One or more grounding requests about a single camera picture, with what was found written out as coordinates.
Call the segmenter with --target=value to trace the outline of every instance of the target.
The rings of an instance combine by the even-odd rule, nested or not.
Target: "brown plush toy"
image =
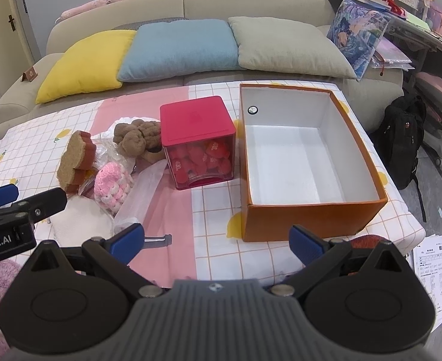
[[[141,157],[151,164],[165,158],[159,122],[136,119],[131,124],[117,124],[112,141],[125,157]]]

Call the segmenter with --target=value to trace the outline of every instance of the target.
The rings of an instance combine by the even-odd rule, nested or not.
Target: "triangular hole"
[[[396,262],[395,257],[393,257],[390,251],[383,251],[381,253],[380,259],[376,264],[376,269],[396,272],[401,271],[401,267],[398,265],[398,262]]]
[[[59,264],[54,253],[51,250],[44,250],[34,263],[32,271],[52,270],[58,267]]]

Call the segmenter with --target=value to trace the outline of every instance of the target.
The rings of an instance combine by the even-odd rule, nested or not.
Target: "transparent container with red lid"
[[[233,179],[236,128],[221,97],[164,104],[160,114],[161,142],[176,189]]]

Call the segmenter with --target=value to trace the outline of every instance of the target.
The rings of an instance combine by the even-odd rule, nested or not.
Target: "document on floor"
[[[442,323],[442,236],[425,238],[413,250],[414,271],[436,309],[433,330]]]

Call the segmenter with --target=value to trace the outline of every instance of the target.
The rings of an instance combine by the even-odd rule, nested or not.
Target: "pink long plush toy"
[[[96,175],[94,200],[101,208],[116,214],[133,187],[134,181],[123,165],[108,162]]]
[[[76,16],[82,12],[90,11],[91,9],[102,7],[103,5],[115,3],[121,0],[93,0],[85,3],[84,5],[80,5],[79,7],[68,9],[62,12],[61,16],[57,18],[56,24],[59,22],[68,19],[69,17]]]

